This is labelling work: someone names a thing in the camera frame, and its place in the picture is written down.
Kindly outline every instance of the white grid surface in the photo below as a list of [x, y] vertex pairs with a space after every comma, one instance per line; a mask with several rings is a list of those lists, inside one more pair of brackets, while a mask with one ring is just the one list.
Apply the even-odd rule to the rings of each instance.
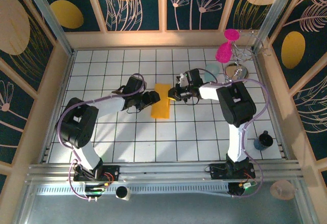
[[[78, 51], [62, 110], [73, 97], [93, 100], [110, 94], [126, 84], [133, 73], [144, 76], [148, 90], [154, 89], [155, 83], [172, 87], [177, 74], [217, 63], [216, 51], [216, 48]], [[218, 79], [223, 82], [223, 65], [219, 65]], [[249, 77], [258, 80], [253, 61], [244, 65]], [[261, 88], [250, 82], [245, 85], [260, 111], [265, 102]], [[147, 107], [138, 114], [121, 111], [97, 120], [91, 141], [104, 163], [225, 160], [229, 129], [218, 101], [200, 100], [195, 106], [171, 102], [170, 119], [153, 119], [150, 113], [151, 107]], [[264, 130], [269, 131], [274, 144], [260, 152], [253, 141]], [[270, 116], [265, 112], [250, 126], [247, 151], [255, 159], [280, 159], [279, 149]], [[48, 152], [48, 163], [68, 163], [74, 159], [56, 136]]]

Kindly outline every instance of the floral wallpaper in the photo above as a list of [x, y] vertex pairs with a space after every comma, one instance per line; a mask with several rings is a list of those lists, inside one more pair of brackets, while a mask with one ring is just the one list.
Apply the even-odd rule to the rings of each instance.
[[275, 0], [234, 0], [227, 28], [260, 29]]
[[38, 90], [53, 45], [23, 0], [0, 0], [0, 60]]
[[217, 30], [226, 0], [167, 0], [167, 30]]
[[100, 31], [90, 0], [47, 0], [65, 32]]
[[293, 99], [316, 160], [327, 158], [327, 66]]
[[12, 163], [33, 102], [0, 71], [0, 161]]
[[327, 0], [299, 0], [272, 46], [289, 88], [327, 52]]
[[99, 0], [107, 31], [159, 30], [158, 0]]

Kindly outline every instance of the small cup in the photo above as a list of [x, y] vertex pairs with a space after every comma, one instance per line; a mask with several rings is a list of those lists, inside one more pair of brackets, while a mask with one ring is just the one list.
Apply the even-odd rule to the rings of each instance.
[[131, 190], [127, 187], [120, 186], [116, 190], [116, 198], [128, 201], [131, 196]]
[[[220, 70], [218, 63], [207, 64], [205, 66], [205, 69], [207, 71], [211, 72], [215, 77], [218, 76], [219, 70]], [[204, 80], [205, 80], [205, 82], [214, 82], [215, 81], [214, 77], [211, 74], [209, 74], [208, 72], [204, 73]]]
[[268, 131], [264, 131], [258, 138], [254, 140], [254, 147], [259, 151], [264, 151], [270, 147], [273, 143], [273, 139], [268, 135]]

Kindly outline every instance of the dark blue cup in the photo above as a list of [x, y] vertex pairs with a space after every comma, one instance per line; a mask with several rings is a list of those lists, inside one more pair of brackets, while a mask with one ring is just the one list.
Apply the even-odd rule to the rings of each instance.
[[254, 147], [259, 151], [266, 150], [273, 143], [273, 139], [268, 135], [268, 131], [264, 131], [258, 138], [254, 140]]

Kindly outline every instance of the metal rail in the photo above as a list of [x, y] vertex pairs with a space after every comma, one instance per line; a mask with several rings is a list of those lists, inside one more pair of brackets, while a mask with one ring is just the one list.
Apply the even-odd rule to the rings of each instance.
[[[204, 183], [239, 182], [240, 180], [211, 180], [205, 168], [217, 162], [178, 162], [178, 163], [122, 163], [119, 180], [113, 184], [162, 184], [162, 183]], [[259, 160], [265, 181], [295, 180], [303, 178], [297, 160]], [[254, 165], [256, 180], [260, 180], [257, 165]], [[69, 164], [31, 165], [25, 180], [26, 184], [62, 184], [67, 182]]]

